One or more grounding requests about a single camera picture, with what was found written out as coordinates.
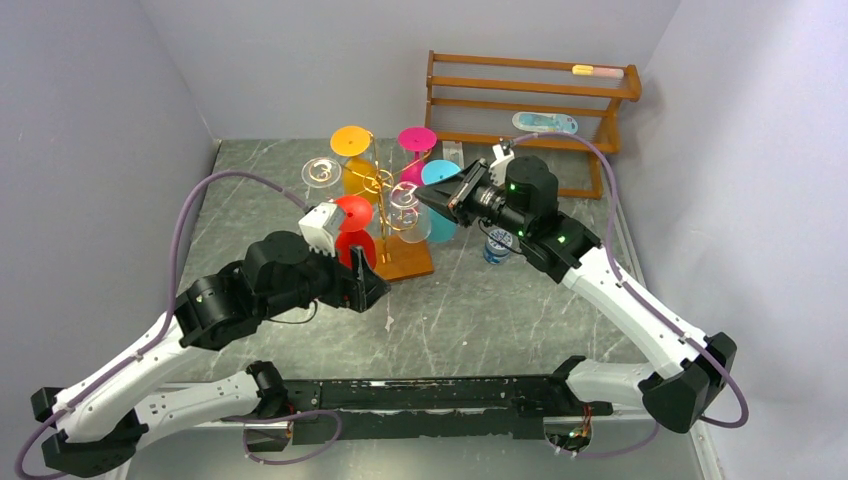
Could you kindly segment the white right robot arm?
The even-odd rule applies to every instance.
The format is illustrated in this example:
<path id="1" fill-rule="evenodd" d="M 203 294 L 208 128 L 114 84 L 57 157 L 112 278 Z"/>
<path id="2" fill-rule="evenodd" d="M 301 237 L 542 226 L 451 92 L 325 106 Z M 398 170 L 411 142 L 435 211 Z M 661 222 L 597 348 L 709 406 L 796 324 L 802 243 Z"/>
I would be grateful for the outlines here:
<path id="1" fill-rule="evenodd" d="M 590 302 L 642 352 L 643 364 L 575 359 L 549 399 L 561 414 L 586 403 L 643 407 L 662 427 L 686 433 L 728 385 L 737 347 L 680 319 L 615 261 L 600 238 L 559 209 L 558 179 L 547 164 L 524 156 L 495 174 L 484 160 L 418 187 L 424 205 L 467 227 L 475 221 L 512 234 L 536 270 Z"/>

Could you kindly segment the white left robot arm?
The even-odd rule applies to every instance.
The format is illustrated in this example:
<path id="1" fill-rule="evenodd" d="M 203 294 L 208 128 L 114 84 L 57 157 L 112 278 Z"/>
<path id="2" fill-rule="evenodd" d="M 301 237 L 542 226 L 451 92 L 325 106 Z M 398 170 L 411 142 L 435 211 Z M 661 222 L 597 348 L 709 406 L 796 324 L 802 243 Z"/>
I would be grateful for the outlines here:
<path id="1" fill-rule="evenodd" d="M 390 286 L 353 248 L 347 262 L 300 234 L 276 231 L 243 259 L 196 280 L 155 324 L 117 358 L 64 389 L 31 399 L 51 478 L 96 477 L 175 432 L 217 419 L 271 420 L 297 413 L 273 363 L 256 361 L 221 381 L 159 395 L 181 367 L 253 335 L 261 323 L 322 303 L 370 309 Z"/>

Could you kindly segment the red wine glass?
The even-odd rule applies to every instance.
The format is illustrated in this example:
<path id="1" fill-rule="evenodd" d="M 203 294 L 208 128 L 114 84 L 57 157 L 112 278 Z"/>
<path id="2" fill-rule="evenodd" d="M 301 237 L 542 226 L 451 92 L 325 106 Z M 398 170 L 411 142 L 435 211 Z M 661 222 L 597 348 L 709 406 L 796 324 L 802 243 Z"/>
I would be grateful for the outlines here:
<path id="1" fill-rule="evenodd" d="M 339 261 L 351 266 L 352 246 L 362 247 L 365 251 L 368 265 L 372 268 L 377 266 L 377 254 L 375 241 L 366 231 L 370 225 L 374 211 L 372 205 L 363 197 L 358 195 L 344 195 L 334 200 L 343 213 L 344 219 L 339 227 L 340 233 L 336 239 L 335 246 Z"/>

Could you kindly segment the gold wire wine glass rack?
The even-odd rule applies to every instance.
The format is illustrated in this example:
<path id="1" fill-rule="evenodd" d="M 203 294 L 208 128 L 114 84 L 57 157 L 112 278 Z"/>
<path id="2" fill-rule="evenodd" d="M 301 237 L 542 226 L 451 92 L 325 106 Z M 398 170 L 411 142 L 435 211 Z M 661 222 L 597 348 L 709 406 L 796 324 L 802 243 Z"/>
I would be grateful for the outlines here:
<path id="1" fill-rule="evenodd" d="M 379 158 L 377 140 L 363 127 L 335 131 L 330 148 L 343 162 L 329 157 L 308 161 L 301 171 L 305 184 L 326 188 L 339 183 L 343 194 L 333 200 L 342 212 L 334 233 L 340 261 L 352 265 L 351 250 L 360 248 L 367 265 L 389 282 L 431 275 L 434 266 L 427 238 L 429 210 L 415 196 L 437 137 L 425 127 L 403 130 L 397 142 L 413 158 L 400 169 Z"/>

